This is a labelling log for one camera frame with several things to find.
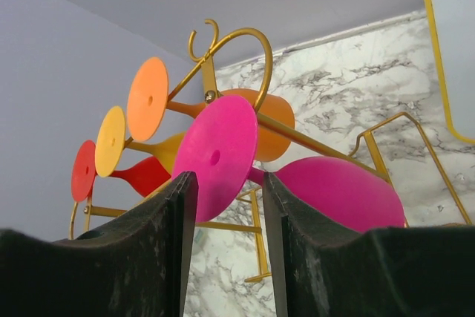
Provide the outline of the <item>magenta wine glass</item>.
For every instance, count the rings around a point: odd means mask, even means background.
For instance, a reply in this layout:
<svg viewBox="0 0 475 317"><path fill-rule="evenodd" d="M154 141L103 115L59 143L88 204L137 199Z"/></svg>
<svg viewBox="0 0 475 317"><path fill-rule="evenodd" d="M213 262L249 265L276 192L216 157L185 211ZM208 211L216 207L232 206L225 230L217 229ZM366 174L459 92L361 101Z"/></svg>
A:
<svg viewBox="0 0 475 317"><path fill-rule="evenodd" d="M181 142L171 176L196 174L198 223L225 211L247 180L263 185L263 171L252 165L257 145L257 117L241 96L221 97L197 116ZM404 226L404 209L393 187L346 160L306 157L275 175L297 198L354 231Z"/></svg>

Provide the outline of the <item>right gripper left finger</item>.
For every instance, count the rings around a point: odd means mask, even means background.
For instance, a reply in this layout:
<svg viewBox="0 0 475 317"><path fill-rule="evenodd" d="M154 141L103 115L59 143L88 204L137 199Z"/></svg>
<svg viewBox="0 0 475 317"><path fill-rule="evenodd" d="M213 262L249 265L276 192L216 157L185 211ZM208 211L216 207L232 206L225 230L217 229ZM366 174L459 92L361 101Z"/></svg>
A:
<svg viewBox="0 0 475 317"><path fill-rule="evenodd" d="M197 178L184 172L146 202L74 240L1 231L3 316L181 316Z"/></svg>

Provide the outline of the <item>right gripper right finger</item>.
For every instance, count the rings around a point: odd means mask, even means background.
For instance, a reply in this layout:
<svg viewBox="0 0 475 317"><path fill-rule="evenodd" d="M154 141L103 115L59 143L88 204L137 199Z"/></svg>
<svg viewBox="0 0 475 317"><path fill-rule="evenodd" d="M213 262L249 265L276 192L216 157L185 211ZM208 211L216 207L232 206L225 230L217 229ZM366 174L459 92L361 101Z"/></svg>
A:
<svg viewBox="0 0 475 317"><path fill-rule="evenodd" d="M472 316L474 228L354 232L274 175L263 207L278 316Z"/></svg>

